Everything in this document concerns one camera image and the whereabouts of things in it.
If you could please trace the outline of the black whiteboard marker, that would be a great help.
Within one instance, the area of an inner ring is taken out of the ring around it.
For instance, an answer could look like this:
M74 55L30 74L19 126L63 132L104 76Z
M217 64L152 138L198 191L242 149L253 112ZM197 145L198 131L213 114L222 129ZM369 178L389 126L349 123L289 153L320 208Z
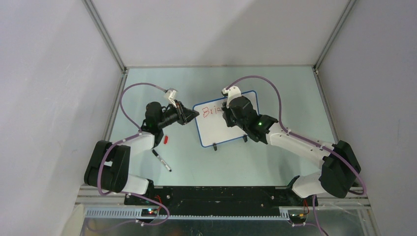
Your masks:
M152 149L152 153L169 172L172 172L172 168L167 164L167 162L159 155L159 153L155 149Z

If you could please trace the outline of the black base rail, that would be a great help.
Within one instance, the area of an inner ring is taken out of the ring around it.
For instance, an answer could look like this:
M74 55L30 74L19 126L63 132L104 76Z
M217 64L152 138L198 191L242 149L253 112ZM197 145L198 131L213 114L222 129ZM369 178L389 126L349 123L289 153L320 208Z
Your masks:
M75 202L86 207L87 217L132 218L146 221L168 219L287 220L291 215L315 210L364 212L371 208L367 197L348 194L336 198L328 193L315 199L301 198L289 188L156 186L146 199L128 194L99 195L82 186Z

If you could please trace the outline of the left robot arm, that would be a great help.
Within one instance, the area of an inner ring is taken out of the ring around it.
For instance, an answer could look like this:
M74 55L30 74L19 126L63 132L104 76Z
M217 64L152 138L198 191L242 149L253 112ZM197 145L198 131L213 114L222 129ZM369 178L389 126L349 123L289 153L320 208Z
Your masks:
M180 101L166 107L158 102L146 106L145 119L139 132L117 142L98 141L84 174L84 183L114 193L135 193L144 205L155 200L149 188L151 180L129 173L130 158L157 147L164 137L163 129L175 122L186 125L199 112L186 108Z

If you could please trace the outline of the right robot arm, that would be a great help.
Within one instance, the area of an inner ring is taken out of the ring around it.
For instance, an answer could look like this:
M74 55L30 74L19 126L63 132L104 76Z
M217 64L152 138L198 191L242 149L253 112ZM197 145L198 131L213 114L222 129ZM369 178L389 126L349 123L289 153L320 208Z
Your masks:
M325 192L337 198L345 198L350 192L361 167L347 142L313 141L285 131L276 118L258 114L244 96L223 102L222 111L227 127L237 126L254 142L283 148L319 168L313 174L291 180L286 192L291 205L298 206L305 198Z

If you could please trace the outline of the white blue-framed whiteboard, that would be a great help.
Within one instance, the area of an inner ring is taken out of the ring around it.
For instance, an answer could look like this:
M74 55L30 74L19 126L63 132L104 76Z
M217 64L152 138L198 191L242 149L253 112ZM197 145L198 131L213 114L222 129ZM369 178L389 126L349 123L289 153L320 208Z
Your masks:
M204 148L240 139L246 133L237 126L227 127L222 105L227 98L218 98L193 106L199 115L195 118L201 146Z

